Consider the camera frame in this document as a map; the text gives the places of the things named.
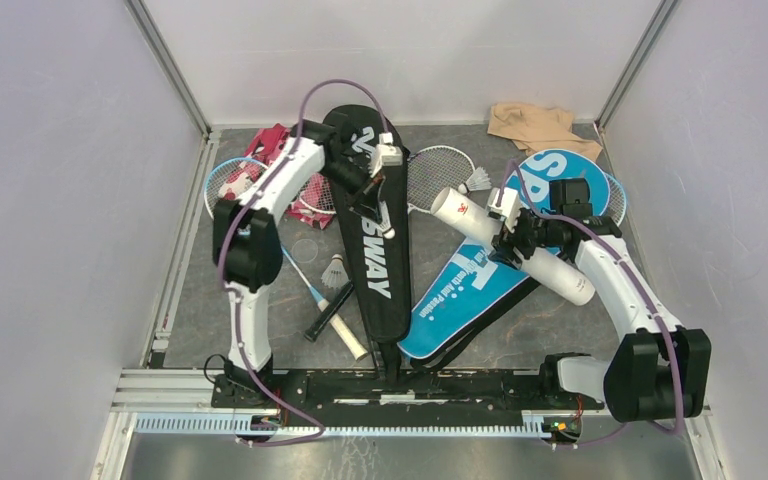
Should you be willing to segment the clear tube lid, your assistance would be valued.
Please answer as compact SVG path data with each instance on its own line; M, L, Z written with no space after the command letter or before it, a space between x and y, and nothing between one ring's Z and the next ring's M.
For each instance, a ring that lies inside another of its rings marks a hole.
M299 263L308 264L317 259L319 255L319 245L311 239L300 239L294 243L290 249L292 257Z

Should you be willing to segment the white shuttlecock tube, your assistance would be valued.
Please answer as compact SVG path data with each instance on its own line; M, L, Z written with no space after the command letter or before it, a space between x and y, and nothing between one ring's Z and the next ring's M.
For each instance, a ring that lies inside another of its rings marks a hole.
M492 253L501 250L492 246L494 236L503 231L504 223L492 218L489 212L453 188L444 188L433 201L430 213L446 225L490 248ZM514 253L511 260L496 263L527 273L532 279L552 290L576 306L588 303L595 294L595 287L586 276L570 264L538 247L529 259Z

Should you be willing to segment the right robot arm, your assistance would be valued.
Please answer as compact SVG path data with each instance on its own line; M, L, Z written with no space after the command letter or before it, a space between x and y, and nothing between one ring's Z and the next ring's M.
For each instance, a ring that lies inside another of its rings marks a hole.
M712 345L657 299L631 260L618 225L595 213L583 178L553 180L550 206L537 209L524 187L492 192L487 204L504 224L495 256L523 267L543 247L558 248L593 286L619 336L610 361L584 354L548 357L537 382L540 400L562 408L577 394L605 404L621 423L646 421L678 433L704 405Z

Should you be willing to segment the white shuttlecock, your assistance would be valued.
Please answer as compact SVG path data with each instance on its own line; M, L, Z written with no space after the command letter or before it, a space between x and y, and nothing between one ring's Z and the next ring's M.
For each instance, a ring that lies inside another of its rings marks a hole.
M322 284L329 289L340 289L349 282L344 258L334 254L321 275Z
M457 190L464 195L476 191L486 191L492 188L492 182L489 174L483 167L477 167L470 176L462 182Z
M378 224L378 230L384 239L393 239L395 237L395 229L392 225L387 203L380 202L379 210L381 215L381 222Z

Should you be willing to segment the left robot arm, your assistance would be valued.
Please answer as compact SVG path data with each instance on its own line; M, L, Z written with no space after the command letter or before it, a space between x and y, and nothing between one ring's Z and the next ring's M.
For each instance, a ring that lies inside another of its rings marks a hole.
M393 233L381 189L386 165L401 164L402 153L389 130L371 150L355 151L349 127L346 120L299 120L252 186L234 199L220 195L213 205L214 260L229 297L232 330L223 376L250 407L266 405L274 394L269 295L284 259L277 223L305 185L324 176L347 195L350 212L387 236Z

